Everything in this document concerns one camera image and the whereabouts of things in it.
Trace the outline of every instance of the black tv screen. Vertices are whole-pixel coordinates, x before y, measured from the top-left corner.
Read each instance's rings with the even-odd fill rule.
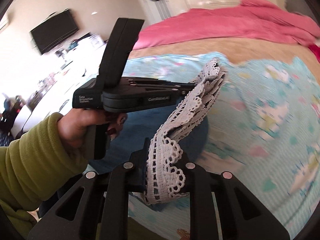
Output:
[[[31,35],[41,54],[49,52],[55,46],[79,30],[69,9],[52,16],[31,31]]]

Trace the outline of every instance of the white lace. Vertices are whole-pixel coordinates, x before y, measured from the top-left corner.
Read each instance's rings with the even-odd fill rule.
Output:
[[[166,203],[184,196],[179,192],[186,177],[181,169],[174,166],[183,154],[178,142],[207,115],[225,78],[226,69],[218,64],[216,58],[208,62],[193,80],[197,86],[158,129],[149,148],[147,190],[139,195],[145,203]]]

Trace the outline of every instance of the green sleeve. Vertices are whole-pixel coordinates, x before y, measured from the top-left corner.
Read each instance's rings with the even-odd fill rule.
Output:
[[[36,223],[27,211],[36,210],[87,166],[84,158],[64,150],[57,130],[61,117],[52,114],[9,147],[0,147],[0,204],[25,238]]]

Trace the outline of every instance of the wall-mounted television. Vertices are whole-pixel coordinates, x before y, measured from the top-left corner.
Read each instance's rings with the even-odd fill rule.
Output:
[[[49,52],[79,30],[70,9],[56,14],[31,30],[41,54]]]

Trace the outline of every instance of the air conditioner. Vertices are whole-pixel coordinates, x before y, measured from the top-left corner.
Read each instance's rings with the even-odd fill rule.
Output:
[[[5,14],[2,19],[0,20],[0,33],[8,26],[8,15]]]

